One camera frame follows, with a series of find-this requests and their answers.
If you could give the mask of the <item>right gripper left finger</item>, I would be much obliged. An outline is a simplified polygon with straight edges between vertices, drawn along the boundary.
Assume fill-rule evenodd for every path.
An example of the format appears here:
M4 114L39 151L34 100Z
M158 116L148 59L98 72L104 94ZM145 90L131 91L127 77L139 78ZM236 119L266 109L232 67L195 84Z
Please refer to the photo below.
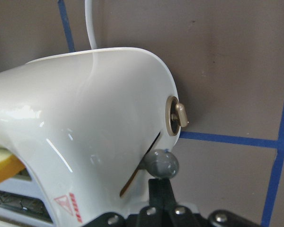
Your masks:
M158 179L150 179L149 205L143 207L137 217L136 227L162 227L163 226L163 199L160 194Z

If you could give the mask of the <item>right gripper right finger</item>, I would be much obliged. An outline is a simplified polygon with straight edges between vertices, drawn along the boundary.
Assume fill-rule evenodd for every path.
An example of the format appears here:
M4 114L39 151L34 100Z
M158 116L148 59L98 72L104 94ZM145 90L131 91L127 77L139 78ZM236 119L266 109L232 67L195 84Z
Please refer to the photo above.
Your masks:
M164 226L198 227L197 206L191 202L177 202L170 180L164 179Z

